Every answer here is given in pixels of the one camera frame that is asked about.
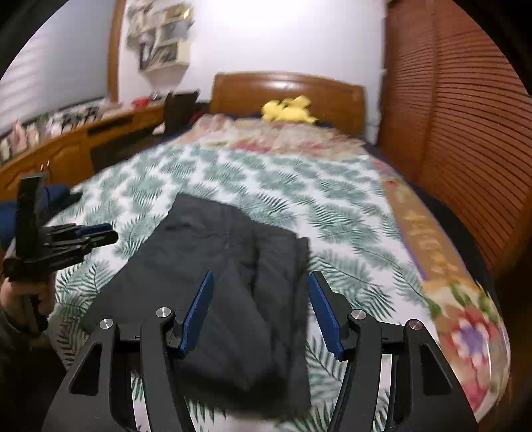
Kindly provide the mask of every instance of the leaf print bed sheet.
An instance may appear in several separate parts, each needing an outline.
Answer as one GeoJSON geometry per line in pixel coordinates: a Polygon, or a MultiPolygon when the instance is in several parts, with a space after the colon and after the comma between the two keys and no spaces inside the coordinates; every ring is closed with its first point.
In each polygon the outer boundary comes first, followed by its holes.
{"type": "MultiPolygon", "coordinates": [[[[354,308],[401,325],[418,318],[438,340],[419,273],[369,155],[336,162],[197,145],[177,147],[170,142],[102,171],[75,190],[83,191],[81,201],[50,225],[110,222],[119,241],[57,273],[57,305],[48,335],[66,367],[88,338],[79,328],[80,318],[166,216],[177,193],[235,205],[258,222],[308,237],[310,270],[321,270],[331,288],[344,294],[354,308]]],[[[312,408],[305,418],[241,420],[190,401],[196,430],[237,430],[244,421],[245,430],[325,431],[345,365],[326,350],[310,305],[306,359],[312,408]]],[[[383,430],[386,421],[389,379],[390,358],[385,356],[375,431],[383,430]]],[[[132,389],[138,429],[149,430],[137,376],[132,377],[132,389]]]]}

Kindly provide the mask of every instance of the red container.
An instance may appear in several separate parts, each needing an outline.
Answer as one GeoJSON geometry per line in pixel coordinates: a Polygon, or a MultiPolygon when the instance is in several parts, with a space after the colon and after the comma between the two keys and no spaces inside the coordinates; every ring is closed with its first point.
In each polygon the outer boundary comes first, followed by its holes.
{"type": "Polygon", "coordinates": [[[140,110],[142,108],[148,108],[149,97],[139,97],[135,99],[133,102],[131,102],[131,104],[136,110],[140,110]]]}

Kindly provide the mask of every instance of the metal screw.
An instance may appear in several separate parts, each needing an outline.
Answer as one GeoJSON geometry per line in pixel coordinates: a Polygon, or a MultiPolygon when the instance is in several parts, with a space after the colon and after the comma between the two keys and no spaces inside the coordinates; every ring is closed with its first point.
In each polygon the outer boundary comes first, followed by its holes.
{"type": "Polygon", "coordinates": [[[414,330],[421,330],[423,328],[423,323],[419,320],[410,320],[408,325],[414,330]]]}
{"type": "Polygon", "coordinates": [[[155,314],[159,318],[166,318],[171,313],[172,313],[172,311],[170,310],[170,308],[159,308],[159,309],[157,309],[157,312],[155,314]]]}
{"type": "Polygon", "coordinates": [[[368,314],[366,314],[362,309],[355,309],[353,312],[351,312],[351,316],[355,320],[363,320],[368,316],[368,314]]]}
{"type": "Polygon", "coordinates": [[[100,328],[107,330],[108,328],[113,327],[113,324],[114,322],[111,318],[105,318],[104,320],[100,321],[100,328]]]}

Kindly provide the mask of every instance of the wooden wardrobe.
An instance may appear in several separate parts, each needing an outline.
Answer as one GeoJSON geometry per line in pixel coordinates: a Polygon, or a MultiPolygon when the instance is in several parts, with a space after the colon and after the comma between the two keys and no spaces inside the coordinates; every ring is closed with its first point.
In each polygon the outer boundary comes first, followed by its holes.
{"type": "Polygon", "coordinates": [[[385,68],[382,152],[451,208],[500,276],[532,228],[532,99],[452,0],[389,3],[385,68]]]}

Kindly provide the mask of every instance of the yellow plush toy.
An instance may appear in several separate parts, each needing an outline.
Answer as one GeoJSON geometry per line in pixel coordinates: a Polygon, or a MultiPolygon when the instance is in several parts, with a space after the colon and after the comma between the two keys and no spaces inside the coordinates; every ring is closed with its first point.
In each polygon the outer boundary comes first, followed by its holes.
{"type": "Polygon", "coordinates": [[[306,121],[314,123],[317,118],[312,117],[307,106],[310,101],[305,96],[295,99],[285,99],[282,102],[270,101],[262,107],[262,120],[266,121],[306,121]]]}

